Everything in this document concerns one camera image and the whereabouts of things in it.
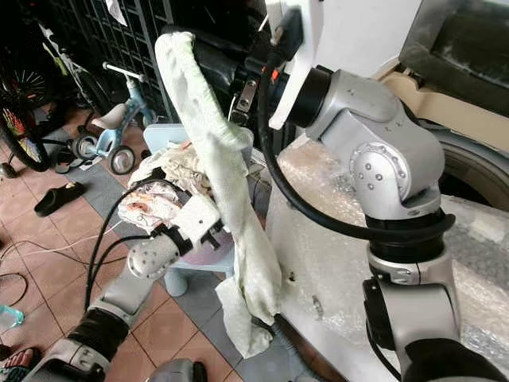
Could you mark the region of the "person foot in sandal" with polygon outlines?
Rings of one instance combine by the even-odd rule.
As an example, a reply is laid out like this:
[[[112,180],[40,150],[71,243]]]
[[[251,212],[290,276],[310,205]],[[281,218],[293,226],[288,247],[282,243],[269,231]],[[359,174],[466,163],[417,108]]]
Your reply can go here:
[[[12,353],[0,363],[0,382],[22,382],[40,359],[41,352],[37,347],[25,347]]]

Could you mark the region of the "grey robot foot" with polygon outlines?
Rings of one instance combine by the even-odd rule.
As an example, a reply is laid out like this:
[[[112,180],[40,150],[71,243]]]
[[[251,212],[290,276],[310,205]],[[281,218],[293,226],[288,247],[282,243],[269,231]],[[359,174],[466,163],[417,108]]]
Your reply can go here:
[[[145,382],[208,382],[208,372],[201,361],[174,359],[157,366]]]

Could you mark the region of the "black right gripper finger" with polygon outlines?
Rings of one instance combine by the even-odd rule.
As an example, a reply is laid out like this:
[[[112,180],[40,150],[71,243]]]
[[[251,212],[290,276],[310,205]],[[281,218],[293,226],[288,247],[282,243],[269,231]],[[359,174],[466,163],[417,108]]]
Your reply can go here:
[[[230,58],[197,57],[200,72],[214,90],[218,92],[231,92],[239,69],[239,62]]]
[[[194,41],[199,43],[200,47],[208,51],[213,51],[229,59],[241,62],[243,61],[243,47],[234,41],[226,40],[225,37],[217,37],[214,33],[204,32],[204,30],[186,28],[180,25],[164,25],[163,33],[189,32],[194,36]]]

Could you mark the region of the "beige cabinet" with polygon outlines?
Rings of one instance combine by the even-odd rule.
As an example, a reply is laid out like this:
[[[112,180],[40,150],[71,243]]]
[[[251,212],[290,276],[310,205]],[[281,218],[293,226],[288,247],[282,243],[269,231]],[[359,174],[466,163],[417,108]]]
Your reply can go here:
[[[509,117],[422,86],[420,80],[404,72],[389,70],[374,78],[410,106],[418,118],[440,123],[477,141],[509,145]]]

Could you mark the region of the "cream crumpled cloth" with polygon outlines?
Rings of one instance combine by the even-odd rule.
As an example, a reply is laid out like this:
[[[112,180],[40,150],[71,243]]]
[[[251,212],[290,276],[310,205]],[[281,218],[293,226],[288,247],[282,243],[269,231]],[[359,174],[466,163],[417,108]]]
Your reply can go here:
[[[190,194],[211,193],[211,182],[200,164],[193,145],[169,146],[162,150],[154,150],[131,174],[130,185],[150,178],[156,169],[163,171],[162,178],[173,183],[178,189]]]

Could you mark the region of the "grey metal framed panel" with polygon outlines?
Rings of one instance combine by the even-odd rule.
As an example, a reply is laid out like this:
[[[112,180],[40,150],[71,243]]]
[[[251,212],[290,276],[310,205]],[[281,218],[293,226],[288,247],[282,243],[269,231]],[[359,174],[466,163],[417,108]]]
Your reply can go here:
[[[398,60],[456,97],[509,108],[509,0],[421,0]]]

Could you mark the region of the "black child bicycle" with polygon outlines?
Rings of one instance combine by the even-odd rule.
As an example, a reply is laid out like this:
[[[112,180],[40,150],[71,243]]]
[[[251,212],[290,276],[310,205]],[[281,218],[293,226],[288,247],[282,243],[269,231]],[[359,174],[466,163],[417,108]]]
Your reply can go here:
[[[26,167],[45,172],[49,167],[48,152],[36,132],[35,120],[30,119],[30,109],[26,109],[25,102],[16,95],[14,72],[3,67],[0,81],[3,120],[1,138],[11,154]]]

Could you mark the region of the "light blue plastic stool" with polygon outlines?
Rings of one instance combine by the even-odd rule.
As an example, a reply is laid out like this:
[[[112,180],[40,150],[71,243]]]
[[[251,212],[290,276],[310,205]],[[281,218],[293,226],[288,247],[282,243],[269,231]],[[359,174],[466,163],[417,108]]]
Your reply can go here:
[[[149,125],[143,131],[143,138],[149,150],[162,150],[168,146],[181,145],[188,141],[185,128],[179,123]],[[226,277],[234,275],[234,240],[228,232],[228,240],[218,250],[210,245],[193,248],[183,255],[164,275],[165,288],[171,296],[182,296],[188,291],[188,280],[182,270],[212,271],[224,273]]]

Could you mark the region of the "bubble wrapped washing machine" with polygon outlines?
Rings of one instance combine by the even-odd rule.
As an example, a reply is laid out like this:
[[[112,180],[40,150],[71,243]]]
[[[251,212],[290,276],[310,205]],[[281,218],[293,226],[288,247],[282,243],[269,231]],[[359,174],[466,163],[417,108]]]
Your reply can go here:
[[[509,382],[509,194],[448,196],[443,143],[401,112],[305,135],[266,157],[283,315],[350,382]]]

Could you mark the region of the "white rag on gate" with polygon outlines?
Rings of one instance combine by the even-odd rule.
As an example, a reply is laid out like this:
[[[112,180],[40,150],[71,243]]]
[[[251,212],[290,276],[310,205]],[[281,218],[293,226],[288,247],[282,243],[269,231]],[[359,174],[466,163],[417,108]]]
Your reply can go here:
[[[109,14],[123,26],[128,26],[126,18],[123,14],[122,7],[119,0],[104,0]]]

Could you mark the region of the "floral patterned cloth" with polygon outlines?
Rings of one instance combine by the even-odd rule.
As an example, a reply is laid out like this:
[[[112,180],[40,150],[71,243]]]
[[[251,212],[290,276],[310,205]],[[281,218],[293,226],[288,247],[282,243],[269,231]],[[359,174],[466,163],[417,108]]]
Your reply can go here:
[[[152,232],[159,225],[170,226],[191,196],[170,181],[146,183],[120,201],[117,214],[123,221]]]

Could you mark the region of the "black sandal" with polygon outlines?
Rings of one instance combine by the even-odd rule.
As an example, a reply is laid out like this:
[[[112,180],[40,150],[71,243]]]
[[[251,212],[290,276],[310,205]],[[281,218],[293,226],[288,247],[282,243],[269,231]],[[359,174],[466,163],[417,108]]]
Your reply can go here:
[[[68,146],[62,146],[55,155],[53,155],[53,170],[58,174],[66,174],[73,167],[76,156]]]

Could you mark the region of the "light blue child tricycle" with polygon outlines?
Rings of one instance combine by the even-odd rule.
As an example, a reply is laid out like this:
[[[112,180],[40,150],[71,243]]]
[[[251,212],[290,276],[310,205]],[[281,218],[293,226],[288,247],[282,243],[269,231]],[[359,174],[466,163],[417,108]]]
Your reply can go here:
[[[129,174],[137,164],[138,156],[122,142],[124,131],[130,126],[131,121],[139,113],[142,114],[141,130],[153,123],[156,114],[143,99],[141,88],[138,83],[145,83],[142,74],[128,72],[126,69],[116,67],[108,62],[103,63],[103,68],[119,72],[125,76],[125,84],[130,98],[126,102],[117,104],[105,114],[105,116],[92,119],[91,124],[101,127],[102,134],[94,135],[90,132],[80,132],[79,137],[74,138],[69,148],[77,159],[91,161],[97,157],[106,158],[109,161],[110,170],[117,175]]]

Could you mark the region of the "pale green checked cloth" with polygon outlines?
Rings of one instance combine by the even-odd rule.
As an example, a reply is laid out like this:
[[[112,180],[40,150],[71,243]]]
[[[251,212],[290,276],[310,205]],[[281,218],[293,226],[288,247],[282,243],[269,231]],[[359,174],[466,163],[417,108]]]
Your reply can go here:
[[[282,271],[247,189],[243,151],[250,132],[229,123],[194,56],[190,32],[164,33],[155,43],[157,71],[211,183],[223,225],[234,240],[234,272],[216,287],[230,341],[243,359],[264,353],[280,313]]]

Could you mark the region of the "black metal grille gate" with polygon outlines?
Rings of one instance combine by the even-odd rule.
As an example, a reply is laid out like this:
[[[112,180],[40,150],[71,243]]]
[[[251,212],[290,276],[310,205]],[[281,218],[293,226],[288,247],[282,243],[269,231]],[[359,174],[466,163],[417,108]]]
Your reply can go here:
[[[118,0],[125,25],[116,21],[104,0],[44,0],[46,25],[59,47],[83,65],[103,86],[126,95],[122,80],[101,69],[103,62],[142,74],[138,85],[150,109],[165,123],[178,123],[159,79],[153,47],[157,33],[173,21],[173,0]]]

